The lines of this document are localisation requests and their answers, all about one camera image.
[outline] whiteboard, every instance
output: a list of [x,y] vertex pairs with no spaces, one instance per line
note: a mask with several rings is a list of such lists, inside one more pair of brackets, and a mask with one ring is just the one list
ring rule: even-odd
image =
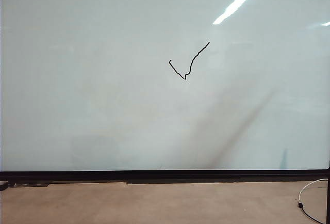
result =
[[330,0],[1,0],[1,170],[326,169],[329,21]]

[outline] floor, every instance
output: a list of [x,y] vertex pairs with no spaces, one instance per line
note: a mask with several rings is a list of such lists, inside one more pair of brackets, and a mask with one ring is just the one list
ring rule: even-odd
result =
[[[308,182],[51,184],[1,192],[1,223],[313,224],[297,207]],[[326,182],[302,194],[305,210],[325,223]]]

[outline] whiteboard stand leg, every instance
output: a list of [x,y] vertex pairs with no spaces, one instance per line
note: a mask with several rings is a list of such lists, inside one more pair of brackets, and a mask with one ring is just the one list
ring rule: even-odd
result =
[[328,175],[328,196],[326,201],[326,224],[330,224],[330,174]]

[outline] black frame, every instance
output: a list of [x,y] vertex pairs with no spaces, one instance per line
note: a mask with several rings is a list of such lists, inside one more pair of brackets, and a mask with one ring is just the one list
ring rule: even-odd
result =
[[1,171],[2,181],[303,181],[330,177],[320,170],[124,170],[124,171]]

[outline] black marker drawing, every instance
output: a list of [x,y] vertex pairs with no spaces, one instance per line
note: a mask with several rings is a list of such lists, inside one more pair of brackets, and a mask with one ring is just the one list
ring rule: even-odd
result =
[[172,60],[170,60],[169,61],[169,64],[171,65],[171,67],[173,68],[173,70],[178,74],[178,75],[180,75],[180,77],[181,78],[183,78],[184,80],[187,80],[187,75],[189,75],[190,73],[191,73],[191,67],[192,67],[192,64],[193,64],[193,62],[194,62],[194,60],[196,59],[196,57],[200,54],[200,52],[201,51],[203,51],[206,47],[207,47],[207,45],[209,45],[210,44],[210,42],[208,42],[206,45],[205,45],[205,47],[204,48],[202,48],[196,55],[195,55],[195,57],[192,59],[192,61],[191,61],[191,64],[190,64],[190,68],[189,68],[189,73],[186,73],[185,74],[185,77],[183,77],[174,67],[173,67],[173,65],[171,64],[171,61]]

